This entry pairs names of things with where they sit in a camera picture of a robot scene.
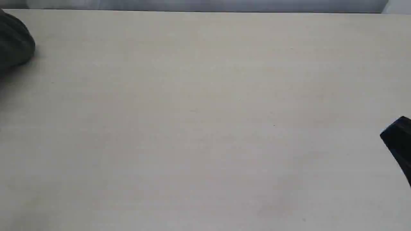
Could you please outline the forearm in dark green sleeve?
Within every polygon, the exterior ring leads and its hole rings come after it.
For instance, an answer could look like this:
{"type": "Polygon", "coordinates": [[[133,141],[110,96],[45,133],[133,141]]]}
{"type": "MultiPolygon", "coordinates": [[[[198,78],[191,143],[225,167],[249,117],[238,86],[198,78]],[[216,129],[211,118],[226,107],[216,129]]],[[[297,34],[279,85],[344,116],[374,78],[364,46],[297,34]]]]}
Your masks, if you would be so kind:
{"type": "Polygon", "coordinates": [[[36,42],[26,25],[17,17],[0,10],[1,75],[26,63],[35,55],[36,42]]]}

